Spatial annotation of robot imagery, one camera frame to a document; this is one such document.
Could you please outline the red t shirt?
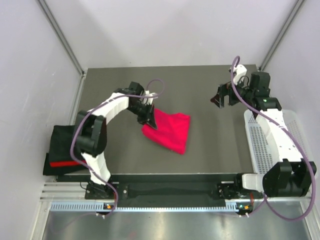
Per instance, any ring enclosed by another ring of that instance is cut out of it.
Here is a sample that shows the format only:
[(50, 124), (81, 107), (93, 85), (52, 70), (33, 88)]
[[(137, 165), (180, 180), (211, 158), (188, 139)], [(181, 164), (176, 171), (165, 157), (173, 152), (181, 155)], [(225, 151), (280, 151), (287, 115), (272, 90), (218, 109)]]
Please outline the red t shirt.
[(184, 155), (191, 123), (191, 116), (184, 113), (165, 113), (159, 109), (154, 110), (157, 129), (145, 124), (142, 134), (151, 141), (175, 152)]

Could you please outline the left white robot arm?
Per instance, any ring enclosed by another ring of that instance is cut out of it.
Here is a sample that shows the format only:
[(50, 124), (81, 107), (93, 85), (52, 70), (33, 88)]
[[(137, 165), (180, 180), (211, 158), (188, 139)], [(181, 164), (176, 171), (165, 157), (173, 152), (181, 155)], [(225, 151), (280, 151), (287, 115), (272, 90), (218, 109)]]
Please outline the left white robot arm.
[(153, 100), (159, 96), (132, 81), (129, 87), (116, 89), (98, 106), (78, 112), (69, 153), (75, 162), (89, 170), (89, 184), (102, 198), (109, 198), (116, 191), (109, 182), (111, 173), (105, 159), (108, 123), (128, 110), (137, 116), (139, 124), (156, 129)]

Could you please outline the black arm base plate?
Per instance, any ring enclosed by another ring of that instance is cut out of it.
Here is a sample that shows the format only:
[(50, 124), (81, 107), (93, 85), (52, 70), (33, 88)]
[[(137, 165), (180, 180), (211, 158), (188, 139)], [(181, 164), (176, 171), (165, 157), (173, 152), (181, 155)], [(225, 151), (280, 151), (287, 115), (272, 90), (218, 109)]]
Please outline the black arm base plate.
[(86, 187), (86, 200), (114, 200), (118, 207), (222, 207), (227, 200), (262, 199), (256, 190), (240, 187), (236, 173), (113, 174), (116, 189), (104, 194)]

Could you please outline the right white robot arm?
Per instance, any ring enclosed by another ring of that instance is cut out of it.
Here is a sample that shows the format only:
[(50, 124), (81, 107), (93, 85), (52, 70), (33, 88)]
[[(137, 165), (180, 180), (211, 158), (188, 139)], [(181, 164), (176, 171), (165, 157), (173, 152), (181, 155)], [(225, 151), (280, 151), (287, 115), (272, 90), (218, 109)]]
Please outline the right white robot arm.
[(219, 85), (210, 101), (220, 109), (225, 106), (225, 97), (230, 106), (244, 101), (262, 129), (275, 164), (265, 174), (240, 173), (233, 192), (239, 198), (245, 198), (252, 190), (271, 198), (304, 197), (312, 185), (311, 176), (298, 145), (286, 133), (279, 100), (270, 96), (271, 77), (267, 72), (256, 71), (245, 83), (246, 73), (239, 68), (233, 70), (232, 80)]

